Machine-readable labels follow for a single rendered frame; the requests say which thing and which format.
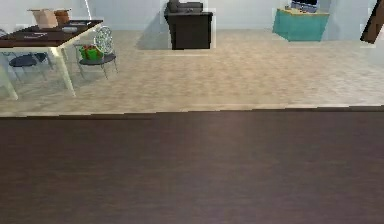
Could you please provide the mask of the dark brown dining table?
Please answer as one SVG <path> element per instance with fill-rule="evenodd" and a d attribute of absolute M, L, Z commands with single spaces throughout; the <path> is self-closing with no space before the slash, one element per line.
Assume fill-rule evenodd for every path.
<path fill-rule="evenodd" d="M 53 56 L 54 65 L 60 72 L 69 93 L 72 96 L 76 96 L 64 59 L 63 50 L 81 37 L 88 35 L 91 31 L 96 31 L 102 26 L 103 21 L 70 20 L 70 23 L 79 23 L 76 32 L 64 32 L 62 30 L 63 25 L 47 29 L 40 29 L 37 25 L 34 25 L 4 35 L 0 37 L 0 53 L 49 52 Z"/>

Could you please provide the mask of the dark brown wooden furniture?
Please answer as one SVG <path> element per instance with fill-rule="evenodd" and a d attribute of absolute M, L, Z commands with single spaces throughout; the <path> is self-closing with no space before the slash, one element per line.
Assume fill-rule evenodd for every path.
<path fill-rule="evenodd" d="M 360 40 L 374 44 L 384 26 L 384 0 L 377 0 Z"/>

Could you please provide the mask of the green and red plant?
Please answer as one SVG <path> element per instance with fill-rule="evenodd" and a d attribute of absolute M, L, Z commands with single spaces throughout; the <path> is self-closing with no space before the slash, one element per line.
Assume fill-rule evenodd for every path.
<path fill-rule="evenodd" d="M 79 52 L 82 58 L 87 60 L 98 60 L 103 57 L 103 53 L 94 45 L 81 45 Z"/>

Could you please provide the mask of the tan cardboard box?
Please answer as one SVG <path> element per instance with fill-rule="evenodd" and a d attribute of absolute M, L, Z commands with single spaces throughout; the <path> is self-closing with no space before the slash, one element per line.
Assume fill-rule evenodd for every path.
<path fill-rule="evenodd" d="M 30 9 L 35 21 L 40 29 L 54 28 L 58 26 L 58 21 L 53 9 Z"/>

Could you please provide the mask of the dark seat grey chair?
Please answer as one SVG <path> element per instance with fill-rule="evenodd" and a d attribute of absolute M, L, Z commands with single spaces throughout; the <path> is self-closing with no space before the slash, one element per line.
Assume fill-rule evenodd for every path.
<path fill-rule="evenodd" d="M 43 79 L 46 79 L 46 76 L 40 69 L 40 65 L 46 61 L 50 68 L 53 68 L 53 63 L 47 53 L 28 53 L 17 55 L 15 52 L 2 52 L 2 55 L 5 57 L 8 65 L 12 68 L 21 68 L 22 70 L 25 70 L 26 67 L 35 66 L 37 71 L 42 74 Z"/>

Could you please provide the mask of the brown woven basket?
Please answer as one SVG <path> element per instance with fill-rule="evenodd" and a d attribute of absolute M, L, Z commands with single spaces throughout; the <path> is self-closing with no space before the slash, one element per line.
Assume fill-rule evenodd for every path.
<path fill-rule="evenodd" d="M 54 11 L 58 24 L 65 24 L 69 21 L 69 9 L 61 9 Z"/>

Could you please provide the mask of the teal cabinet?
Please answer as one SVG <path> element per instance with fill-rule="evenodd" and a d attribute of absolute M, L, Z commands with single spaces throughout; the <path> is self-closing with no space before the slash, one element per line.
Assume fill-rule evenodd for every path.
<path fill-rule="evenodd" d="M 272 32 L 289 42 L 321 41 L 329 18 L 328 13 L 304 13 L 297 9 L 278 8 Z"/>

